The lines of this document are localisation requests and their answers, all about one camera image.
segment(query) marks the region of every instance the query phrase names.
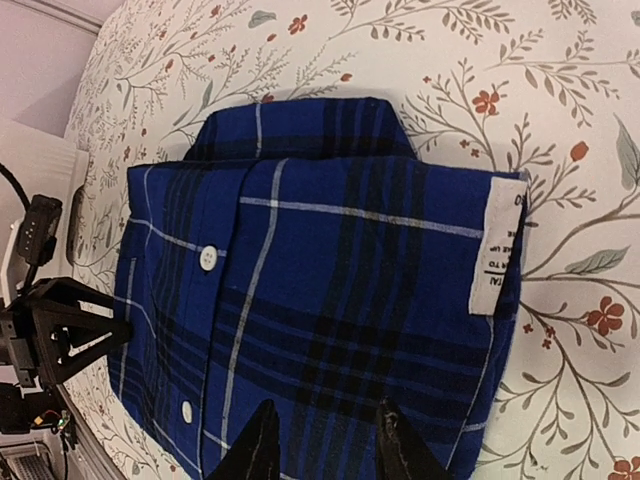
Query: black mount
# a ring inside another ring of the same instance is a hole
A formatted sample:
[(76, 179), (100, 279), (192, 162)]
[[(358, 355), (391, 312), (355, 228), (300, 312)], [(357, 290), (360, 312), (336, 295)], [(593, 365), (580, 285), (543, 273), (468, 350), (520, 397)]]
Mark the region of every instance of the black mount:
[(131, 339), (129, 323), (84, 311), (80, 302), (113, 306), (108, 295), (55, 278), (40, 280), (0, 313), (0, 364), (14, 366), (20, 386), (35, 387), (36, 376), (43, 386), (62, 384)]

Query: floral bedsheet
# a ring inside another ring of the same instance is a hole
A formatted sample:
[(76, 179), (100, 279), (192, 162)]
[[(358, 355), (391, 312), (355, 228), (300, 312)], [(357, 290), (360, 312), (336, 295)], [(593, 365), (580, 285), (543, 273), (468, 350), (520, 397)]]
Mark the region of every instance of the floral bedsheet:
[[(430, 163), (529, 172), (522, 305), (479, 479), (640, 478), (640, 11), (630, 0), (128, 0), (67, 138), (89, 151), (75, 275), (105, 292), (127, 167), (211, 112), (373, 95)], [(106, 362), (67, 383), (129, 478), (182, 478)]]

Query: shirt button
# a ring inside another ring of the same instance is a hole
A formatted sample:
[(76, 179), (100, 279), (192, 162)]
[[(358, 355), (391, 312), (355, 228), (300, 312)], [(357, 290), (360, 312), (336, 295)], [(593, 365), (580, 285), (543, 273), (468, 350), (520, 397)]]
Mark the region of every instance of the shirt button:
[(189, 402), (182, 403), (182, 418), (184, 418), (185, 423), (190, 424), (193, 422), (193, 409)]
[(202, 249), (200, 253), (200, 267), (205, 272), (210, 272), (218, 262), (218, 251), (215, 247), (208, 245)]

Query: folded shirt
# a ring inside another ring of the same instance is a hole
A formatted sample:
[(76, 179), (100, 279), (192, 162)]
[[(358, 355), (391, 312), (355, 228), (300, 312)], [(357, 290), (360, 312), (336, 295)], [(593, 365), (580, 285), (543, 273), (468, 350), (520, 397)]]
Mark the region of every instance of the folded shirt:
[(386, 101), (314, 99), (216, 112), (128, 183), (111, 384), (191, 477), (272, 399), (281, 478), (374, 478), (387, 395), (470, 476), (520, 294), (515, 174), (420, 162)]

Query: care label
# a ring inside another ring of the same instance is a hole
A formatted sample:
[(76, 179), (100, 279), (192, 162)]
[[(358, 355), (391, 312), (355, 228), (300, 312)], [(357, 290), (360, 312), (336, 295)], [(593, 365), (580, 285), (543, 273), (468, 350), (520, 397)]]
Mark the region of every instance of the care label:
[(484, 234), (473, 272), (469, 313), (493, 315), (511, 258), (511, 249), (527, 184), (522, 180), (493, 177), (484, 212)]

